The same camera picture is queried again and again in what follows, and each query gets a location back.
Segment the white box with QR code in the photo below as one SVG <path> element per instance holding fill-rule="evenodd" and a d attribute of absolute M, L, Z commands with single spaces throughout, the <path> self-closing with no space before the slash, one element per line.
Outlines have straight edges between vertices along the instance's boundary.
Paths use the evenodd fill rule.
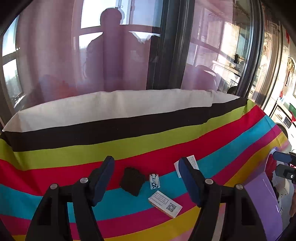
<path fill-rule="evenodd" d="M 148 198 L 148 201 L 152 206 L 162 211 L 171 218 L 177 217 L 177 215 L 183 208 L 180 204 L 173 201 L 160 191 L 156 191 L 152 196 Z"/>

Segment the blue white patterned packet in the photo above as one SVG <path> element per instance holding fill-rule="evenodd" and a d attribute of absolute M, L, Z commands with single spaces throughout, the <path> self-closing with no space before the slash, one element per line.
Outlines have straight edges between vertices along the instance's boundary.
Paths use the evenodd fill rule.
<path fill-rule="evenodd" d="M 160 188 L 161 185 L 158 174 L 149 175 L 149 185 L 151 190 Z"/>

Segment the red knitted cloth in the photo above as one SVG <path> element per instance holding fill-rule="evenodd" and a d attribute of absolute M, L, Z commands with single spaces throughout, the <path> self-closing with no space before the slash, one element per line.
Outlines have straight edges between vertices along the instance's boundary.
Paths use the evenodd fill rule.
<path fill-rule="evenodd" d="M 266 167 L 265 167 L 265 173 L 269 181 L 272 181 L 273 172 L 275 171 L 275 169 L 276 169 L 276 160 L 274 160 L 273 154 L 269 154 Z"/>

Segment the purple cardboard box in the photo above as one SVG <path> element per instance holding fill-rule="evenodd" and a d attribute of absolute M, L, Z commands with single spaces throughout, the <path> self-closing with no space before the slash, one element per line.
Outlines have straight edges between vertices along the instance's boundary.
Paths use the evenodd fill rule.
<path fill-rule="evenodd" d="M 276 176 L 275 171 L 272 181 L 269 181 L 265 167 L 269 154 L 276 151 L 287 153 L 288 150 L 290 145 L 287 149 L 272 148 L 245 182 L 245 188 L 259 214 L 267 240 L 276 240 L 288 226 L 295 184 L 292 184 L 291 180 Z M 276 161 L 276 165 L 278 164 L 287 165 Z"/>

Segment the white washing machine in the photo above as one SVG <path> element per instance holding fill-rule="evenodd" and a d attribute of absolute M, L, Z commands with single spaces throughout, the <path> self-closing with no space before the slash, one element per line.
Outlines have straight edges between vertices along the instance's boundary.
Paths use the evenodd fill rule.
<path fill-rule="evenodd" d="M 280 102 L 277 101 L 271 114 L 271 119 L 281 125 L 287 132 L 287 138 L 292 143 L 295 141 L 295 121 L 292 121 L 293 115 L 288 109 Z"/>

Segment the dark brown knitted cloth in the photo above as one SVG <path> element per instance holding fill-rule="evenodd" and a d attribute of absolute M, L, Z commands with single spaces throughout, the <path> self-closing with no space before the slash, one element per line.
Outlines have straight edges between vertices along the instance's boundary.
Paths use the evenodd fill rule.
<path fill-rule="evenodd" d="M 120 187 L 133 196 L 138 196 L 142 185 L 145 183 L 145 175 L 138 169 L 126 167 L 120 181 Z"/>

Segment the striped colourful tablecloth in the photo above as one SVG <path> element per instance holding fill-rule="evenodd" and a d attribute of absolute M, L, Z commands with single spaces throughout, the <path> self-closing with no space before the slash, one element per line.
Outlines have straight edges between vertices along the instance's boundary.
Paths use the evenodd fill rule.
<path fill-rule="evenodd" d="M 290 145 L 252 101 L 215 91 L 96 92 L 17 112 L 1 133 L 1 221 L 24 240 L 53 183 L 87 177 L 107 156 L 114 175 L 94 214 L 107 240 L 186 240 L 200 212 L 175 162 L 194 156 L 218 184 L 243 183 L 274 147 Z M 139 195 L 120 187 L 126 167 L 145 175 Z M 158 174 L 160 188 L 150 189 Z M 175 218 L 152 206 L 160 191 L 183 208 Z"/>

